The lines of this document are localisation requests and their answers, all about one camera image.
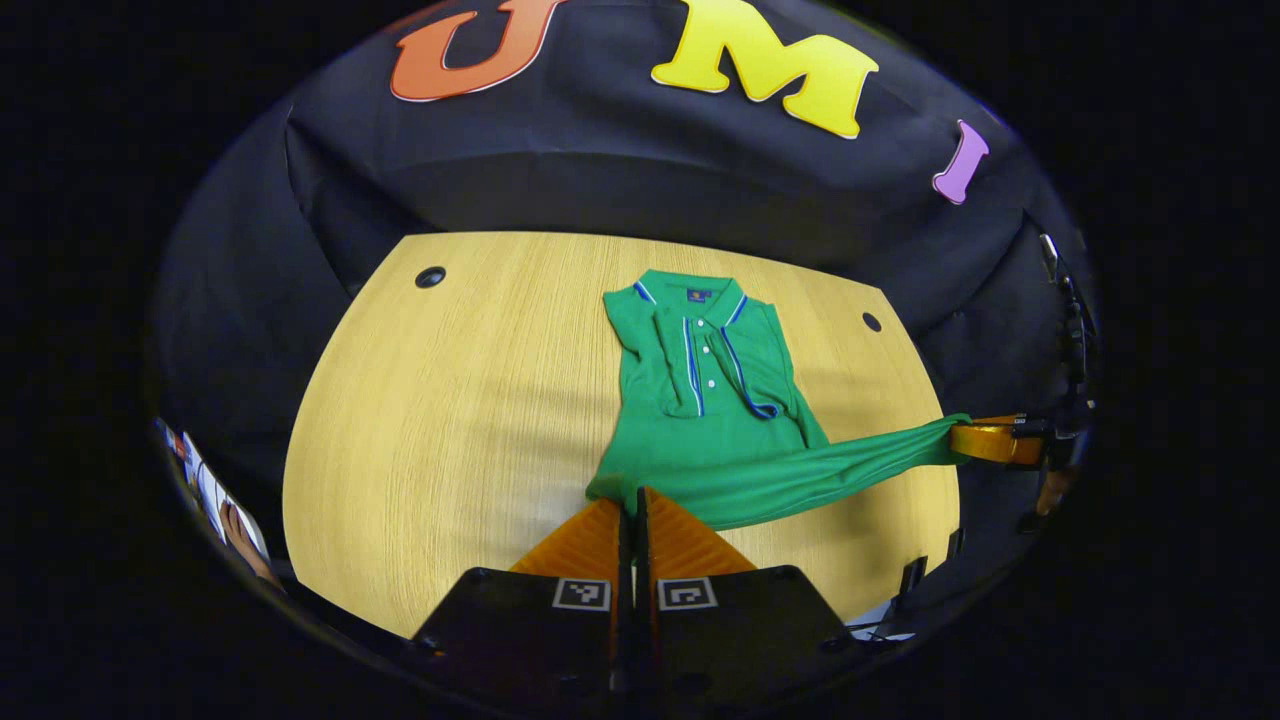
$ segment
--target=black fabric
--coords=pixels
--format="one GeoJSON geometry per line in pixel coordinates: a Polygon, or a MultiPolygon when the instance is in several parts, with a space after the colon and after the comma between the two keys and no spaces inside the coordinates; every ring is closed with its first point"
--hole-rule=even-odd
{"type": "Polygon", "coordinates": [[[800,79],[751,102],[728,54],[721,94],[650,79],[684,27],[676,0],[564,3],[515,78],[435,102],[392,96],[401,37],[475,9],[447,63],[477,63],[506,27],[497,5],[429,9],[317,72],[228,150],[175,227],[151,319],[161,410],[237,496],[279,493],[310,374],[410,232],[607,233],[785,260],[882,288],[945,413],[1004,414],[1060,392],[1060,301],[1028,218],[1096,305],[1079,233],[1016,135],[909,50],[818,4],[755,3],[785,44],[822,32],[879,63],[856,140],[782,110],[800,79]],[[957,118],[991,147],[959,206],[929,182],[957,118]]]}

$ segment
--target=orange letter u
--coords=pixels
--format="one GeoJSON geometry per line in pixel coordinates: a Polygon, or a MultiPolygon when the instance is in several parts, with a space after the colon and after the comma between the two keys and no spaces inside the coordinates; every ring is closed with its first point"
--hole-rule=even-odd
{"type": "Polygon", "coordinates": [[[567,0],[507,0],[511,13],[502,45],[488,60],[468,68],[447,68],[444,54],[453,33],[476,12],[460,13],[406,35],[396,44],[401,56],[392,70],[392,95],[411,102],[430,102],[493,87],[516,77],[538,58],[556,5],[567,0]]]}

